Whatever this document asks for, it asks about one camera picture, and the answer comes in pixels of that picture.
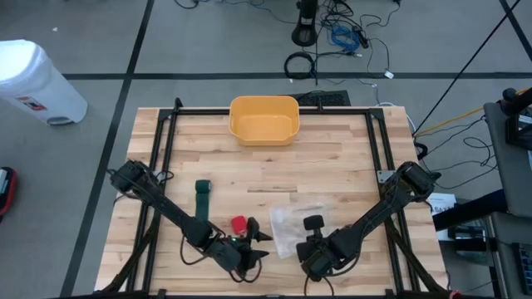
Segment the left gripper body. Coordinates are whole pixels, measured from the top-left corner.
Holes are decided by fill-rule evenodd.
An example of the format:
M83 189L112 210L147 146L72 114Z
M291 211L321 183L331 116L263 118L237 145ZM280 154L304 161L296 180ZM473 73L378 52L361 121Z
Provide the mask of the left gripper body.
M246 274L253 269L258 261L250 261L248 252L252 249L254 233L259 231L259 223L255 218L247 222L247 234L241 238L216 238L206 249L205 255L213 258L226 272Z

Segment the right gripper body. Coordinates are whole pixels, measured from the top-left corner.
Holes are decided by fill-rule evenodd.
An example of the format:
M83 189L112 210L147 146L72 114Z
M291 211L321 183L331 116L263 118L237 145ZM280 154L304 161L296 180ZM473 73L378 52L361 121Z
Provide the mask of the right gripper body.
M321 215L306 217L303 226L313 234L308 235L305 242L296 245L298 260L309 279L319 282L332 275L333 269L338 270L344 266L344 262L339 253L333 251L330 239L322 235L324 222Z

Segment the red elastic bandage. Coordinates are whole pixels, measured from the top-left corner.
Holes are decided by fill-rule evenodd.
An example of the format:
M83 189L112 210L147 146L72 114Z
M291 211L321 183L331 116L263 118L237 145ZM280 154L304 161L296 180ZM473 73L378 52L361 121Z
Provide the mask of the red elastic bandage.
M231 219L231 227L235 235L243 236L247 233L247 218L239 215Z

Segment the clear plastic bag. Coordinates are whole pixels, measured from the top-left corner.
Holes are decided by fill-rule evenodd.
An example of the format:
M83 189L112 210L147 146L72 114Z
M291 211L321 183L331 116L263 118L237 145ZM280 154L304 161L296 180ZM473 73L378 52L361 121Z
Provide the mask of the clear plastic bag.
M293 203L285 206L274 206L270 209L270 225L276 253L280 259L296 254L296 245L306 241L313 230L304 227L303 220L311 216L322 216L322 233L328 235L334 230L333 208L321 202Z

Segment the green elastic bandage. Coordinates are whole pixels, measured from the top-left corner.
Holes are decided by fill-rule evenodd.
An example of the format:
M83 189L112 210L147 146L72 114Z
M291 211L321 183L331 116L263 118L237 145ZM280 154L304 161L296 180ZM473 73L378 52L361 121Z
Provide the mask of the green elastic bandage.
M195 182L195 217L199 220L209 219L209 194L212 182L208 179L200 179Z

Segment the yellow plastic bin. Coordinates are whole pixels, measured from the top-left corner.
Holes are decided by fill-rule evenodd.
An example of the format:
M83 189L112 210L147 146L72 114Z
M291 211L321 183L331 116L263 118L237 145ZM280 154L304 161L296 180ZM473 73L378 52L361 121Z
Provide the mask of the yellow plastic bin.
M239 96L229 107L229 131L242 146L285 146L300 129L292 96Z

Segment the black keyboard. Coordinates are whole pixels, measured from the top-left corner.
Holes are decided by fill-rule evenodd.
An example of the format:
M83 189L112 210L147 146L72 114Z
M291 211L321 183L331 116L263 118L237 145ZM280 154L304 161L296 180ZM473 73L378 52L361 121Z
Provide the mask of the black keyboard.
M350 106L347 91L309 91L306 93L292 94L300 106Z

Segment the black slanted beam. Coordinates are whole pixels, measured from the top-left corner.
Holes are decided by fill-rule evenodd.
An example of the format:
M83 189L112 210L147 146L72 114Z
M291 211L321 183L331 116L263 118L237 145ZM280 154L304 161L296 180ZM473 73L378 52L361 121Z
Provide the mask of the black slanted beam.
M441 231L462 223L483 218L493 212L506 212L505 191L499 189L478 199L459 204L433 216L435 230Z

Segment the grey equipment cabinet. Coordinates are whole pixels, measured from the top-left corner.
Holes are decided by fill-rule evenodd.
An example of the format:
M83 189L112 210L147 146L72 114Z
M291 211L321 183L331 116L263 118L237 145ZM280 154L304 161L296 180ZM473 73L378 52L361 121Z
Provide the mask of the grey equipment cabinet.
M493 213L441 241L448 287L466 295L532 299L532 219Z

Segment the grey desk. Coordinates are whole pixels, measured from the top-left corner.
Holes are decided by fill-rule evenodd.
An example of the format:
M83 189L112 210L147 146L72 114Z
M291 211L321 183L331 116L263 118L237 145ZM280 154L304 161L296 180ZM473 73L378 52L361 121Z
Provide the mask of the grey desk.
M516 216L532 218L532 167L529 151L506 143L507 116L498 103L486 103L483 109L508 210Z

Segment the black stand base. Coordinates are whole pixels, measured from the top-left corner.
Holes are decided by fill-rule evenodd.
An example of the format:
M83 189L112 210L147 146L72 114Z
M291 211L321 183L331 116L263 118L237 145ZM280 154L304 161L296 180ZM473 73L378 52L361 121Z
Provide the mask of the black stand base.
M296 27L292 31L291 39L297 46L310 47L318 39L315 28L318 0L298 0L296 6L299 10L298 20Z

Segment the red and black device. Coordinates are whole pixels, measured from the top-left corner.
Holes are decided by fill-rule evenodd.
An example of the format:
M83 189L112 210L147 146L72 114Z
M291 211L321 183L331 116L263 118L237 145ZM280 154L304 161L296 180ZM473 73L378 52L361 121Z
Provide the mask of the red and black device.
M12 206L17 187L17 172L9 167L0 168L0 222Z

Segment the black desk equipment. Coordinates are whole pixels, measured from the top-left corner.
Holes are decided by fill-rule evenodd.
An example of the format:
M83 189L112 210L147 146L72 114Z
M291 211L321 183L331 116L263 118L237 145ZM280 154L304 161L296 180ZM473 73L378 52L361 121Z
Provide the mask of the black desk equipment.
M532 87L524 91L508 88L500 102L505 121L505 142L532 151Z

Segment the thin black slanted pole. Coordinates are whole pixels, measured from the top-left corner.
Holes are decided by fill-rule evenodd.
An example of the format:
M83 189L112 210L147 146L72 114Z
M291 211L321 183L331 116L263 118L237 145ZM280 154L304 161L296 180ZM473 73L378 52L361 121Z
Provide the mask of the thin black slanted pole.
M485 45L488 43L488 41L495 35L497 30L502 26L502 24L509 18L510 14L513 13L515 8L520 4L520 2L523 0L515 0L514 4L510 6L510 9L508 12L505 12L505 15L497 22L495 27L490 31L488 36L485 38L485 40L480 44L480 46L475 50L474 54L471 56L471 58L467 61L467 63L461 68L461 70L456 74L456 76L453 78L452 82L446 90L443 92L441 97L437 100L437 102L432 106L432 108L429 110L429 112L426 114L426 116L423 118L421 123L417 126L417 129L412 133L412 137L414 137L417 133L420 132L420 129L423 127L423 125L427 122L427 120L430 118L430 116L434 113L436 108L440 105L440 103L445 99L447 94L450 92L451 88L454 86L454 84L461 78L461 76L464 74L464 72L467 70L467 68L470 66L470 64L477 58L477 56L480 54L480 52L483 50Z

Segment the white trash can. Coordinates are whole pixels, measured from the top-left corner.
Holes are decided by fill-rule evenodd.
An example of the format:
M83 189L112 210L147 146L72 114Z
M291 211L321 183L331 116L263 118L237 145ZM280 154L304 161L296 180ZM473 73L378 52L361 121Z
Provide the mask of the white trash can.
M88 109L46 51L25 39L0 41L0 99L50 126L80 123Z

